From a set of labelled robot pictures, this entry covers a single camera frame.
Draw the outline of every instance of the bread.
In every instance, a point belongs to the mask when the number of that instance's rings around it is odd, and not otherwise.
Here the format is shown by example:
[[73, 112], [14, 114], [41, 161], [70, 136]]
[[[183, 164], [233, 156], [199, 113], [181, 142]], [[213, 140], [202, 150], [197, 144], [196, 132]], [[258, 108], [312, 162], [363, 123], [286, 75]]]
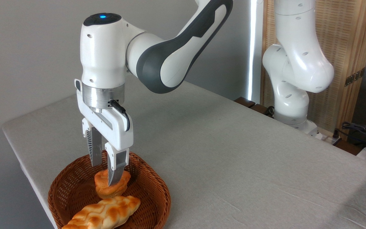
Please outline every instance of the bread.
[[94, 181], [96, 183], [96, 192], [98, 196], [102, 199], [113, 198], [116, 196], [121, 196], [126, 190], [126, 185], [128, 184], [131, 174], [128, 171], [122, 173], [121, 179], [117, 184], [108, 186], [108, 170], [99, 171], [94, 176]]
[[62, 229], [113, 229], [123, 225], [140, 204], [132, 196], [103, 199], [85, 206]]

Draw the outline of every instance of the table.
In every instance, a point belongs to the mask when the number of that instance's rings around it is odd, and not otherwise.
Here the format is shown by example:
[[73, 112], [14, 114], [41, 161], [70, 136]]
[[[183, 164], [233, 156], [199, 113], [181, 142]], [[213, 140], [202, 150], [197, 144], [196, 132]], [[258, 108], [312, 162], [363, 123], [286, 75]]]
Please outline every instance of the table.
[[[131, 151], [170, 190], [166, 228], [366, 228], [365, 160], [187, 82], [154, 94], [127, 77], [123, 106]], [[3, 126], [51, 220], [52, 181], [87, 154], [81, 119], [71, 96]]]

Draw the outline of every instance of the wicker basket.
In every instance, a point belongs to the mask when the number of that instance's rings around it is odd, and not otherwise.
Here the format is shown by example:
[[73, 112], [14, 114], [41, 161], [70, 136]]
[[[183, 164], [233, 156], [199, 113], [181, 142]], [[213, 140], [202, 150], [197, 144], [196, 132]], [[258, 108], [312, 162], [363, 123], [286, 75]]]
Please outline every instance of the wicker basket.
[[[101, 200], [96, 194], [94, 175], [106, 169], [106, 151], [103, 151], [102, 156], [103, 163], [96, 167], [91, 166], [89, 155], [76, 159], [53, 181], [48, 203], [58, 229], [83, 207]], [[137, 197], [141, 205], [125, 224], [117, 228], [163, 228], [170, 212], [170, 194], [166, 184], [144, 160], [132, 152], [125, 170], [131, 173], [131, 179], [123, 196]]]

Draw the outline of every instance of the pastry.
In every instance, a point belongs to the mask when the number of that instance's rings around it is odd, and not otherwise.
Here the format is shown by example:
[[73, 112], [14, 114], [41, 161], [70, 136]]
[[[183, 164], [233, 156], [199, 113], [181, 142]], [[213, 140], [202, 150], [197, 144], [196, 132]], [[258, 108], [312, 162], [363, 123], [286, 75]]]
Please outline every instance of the pastry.
[[140, 204], [132, 196], [103, 199], [85, 206], [62, 229], [113, 229], [123, 225]]
[[108, 170], [100, 171], [94, 176], [96, 192], [102, 199], [121, 196], [126, 190], [126, 185], [130, 178], [131, 174], [128, 171], [124, 171], [118, 183], [108, 186]]

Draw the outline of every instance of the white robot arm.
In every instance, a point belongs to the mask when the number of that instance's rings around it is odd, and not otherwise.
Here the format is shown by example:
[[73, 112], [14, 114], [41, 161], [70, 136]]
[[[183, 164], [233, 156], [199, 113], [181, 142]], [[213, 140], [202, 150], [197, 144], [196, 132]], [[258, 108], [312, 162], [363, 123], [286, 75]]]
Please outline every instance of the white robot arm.
[[280, 44], [263, 55], [274, 90], [274, 118], [315, 136], [317, 126], [307, 120], [306, 91], [324, 91], [334, 77], [315, 32], [315, 0], [275, 0], [274, 7]]
[[80, 35], [81, 80], [75, 80], [93, 166], [101, 163], [102, 136], [107, 139], [109, 185], [128, 165], [133, 144], [131, 117], [124, 102], [129, 72], [154, 93], [176, 89], [192, 64], [215, 36], [232, 9], [232, 0], [195, 0], [198, 10], [179, 34], [164, 41], [114, 13], [88, 17]]

